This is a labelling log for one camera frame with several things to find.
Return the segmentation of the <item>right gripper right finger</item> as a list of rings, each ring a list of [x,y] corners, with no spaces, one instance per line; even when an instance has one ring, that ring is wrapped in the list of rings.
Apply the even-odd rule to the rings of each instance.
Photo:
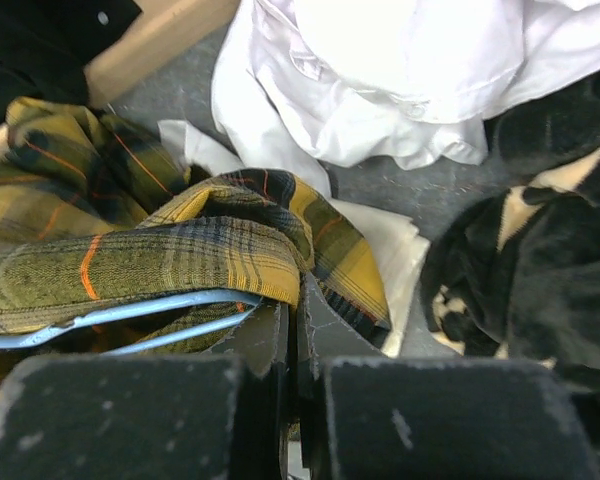
[[[299,306],[302,461],[314,479],[598,479],[567,391],[527,361],[392,359],[326,302]]]

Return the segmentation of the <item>yellow plaid shirt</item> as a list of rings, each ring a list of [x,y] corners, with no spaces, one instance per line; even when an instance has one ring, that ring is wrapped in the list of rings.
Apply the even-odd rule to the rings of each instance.
[[[99,309],[226,288],[299,303],[313,275],[363,338],[391,320],[363,235],[283,170],[175,164],[143,127],[21,97],[0,156],[0,335]]]

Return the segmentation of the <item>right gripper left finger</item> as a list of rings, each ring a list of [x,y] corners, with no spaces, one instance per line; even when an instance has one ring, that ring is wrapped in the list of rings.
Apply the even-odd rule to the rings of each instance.
[[[37,356],[0,389],[0,479],[283,479],[289,313],[188,355]]]

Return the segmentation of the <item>white shirt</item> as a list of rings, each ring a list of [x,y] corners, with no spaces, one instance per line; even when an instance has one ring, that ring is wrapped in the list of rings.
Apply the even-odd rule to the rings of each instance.
[[[182,164],[287,170],[329,195],[327,164],[480,164],[487,120],[598,72],[600,1],[244,1],[211,85],[230,146],[158,128]]]

